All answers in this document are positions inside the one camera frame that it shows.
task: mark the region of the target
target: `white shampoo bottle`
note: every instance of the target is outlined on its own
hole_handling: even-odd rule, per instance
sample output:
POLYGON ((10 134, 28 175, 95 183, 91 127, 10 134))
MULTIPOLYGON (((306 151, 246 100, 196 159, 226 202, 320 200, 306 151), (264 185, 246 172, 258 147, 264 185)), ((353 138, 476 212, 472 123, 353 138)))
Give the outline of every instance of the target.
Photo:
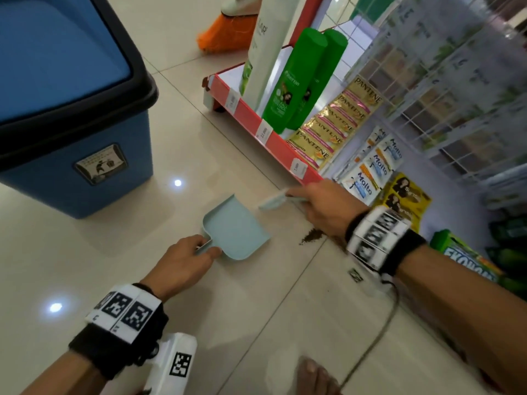
POLYGON ((240 94, 256 111, 284 45, 289 26, 300 0, 263 0, 249 48, 249 58, 243 67, 240 94))

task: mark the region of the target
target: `blue trash bin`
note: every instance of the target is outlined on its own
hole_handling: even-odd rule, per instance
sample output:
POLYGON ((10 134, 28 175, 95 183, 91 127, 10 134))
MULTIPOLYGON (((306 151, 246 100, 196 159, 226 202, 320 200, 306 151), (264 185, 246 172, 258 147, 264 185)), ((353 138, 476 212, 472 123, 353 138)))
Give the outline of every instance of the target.
POLYGON ((154 80, 106 0, 0 0, 0 182, 74 218, 153 174, 154 80))

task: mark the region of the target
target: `person's left hand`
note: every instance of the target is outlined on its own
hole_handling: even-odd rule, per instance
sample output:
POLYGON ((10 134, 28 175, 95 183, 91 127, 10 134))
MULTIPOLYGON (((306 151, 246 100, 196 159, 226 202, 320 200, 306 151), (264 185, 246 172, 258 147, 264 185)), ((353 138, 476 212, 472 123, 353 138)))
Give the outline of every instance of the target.
POLYGON ((219 247, 214 246, 201 255, 195 255, 196 247, 206 242, 199 234, 180 239, 168 248, 140 283, 148 285, 163 302, 192 287, 208 272, 214 259, 222 252, 219 247))

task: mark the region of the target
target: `light blue dustpan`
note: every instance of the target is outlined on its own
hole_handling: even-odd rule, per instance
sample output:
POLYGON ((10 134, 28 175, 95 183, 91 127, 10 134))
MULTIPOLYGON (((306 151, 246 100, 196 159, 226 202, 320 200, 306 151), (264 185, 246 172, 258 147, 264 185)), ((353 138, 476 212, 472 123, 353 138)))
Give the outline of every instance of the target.
POLYGON ((219 246, 236 261, 247 259, 271 238, 234 194, 203 217, 203 230, 210 240, 196 251, 197 254, 219 246))

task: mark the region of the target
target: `trash bin sticker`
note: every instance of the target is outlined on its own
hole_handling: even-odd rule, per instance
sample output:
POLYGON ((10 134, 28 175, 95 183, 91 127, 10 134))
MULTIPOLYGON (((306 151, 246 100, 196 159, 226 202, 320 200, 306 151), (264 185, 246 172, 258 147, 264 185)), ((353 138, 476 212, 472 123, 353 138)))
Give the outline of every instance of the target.
POLYGON ((74 165, 89 184, 95 186, 102 183, 110 176, 125 170, 128 167, 121 148, 112 144, 101 151, 79 160, 74 165))

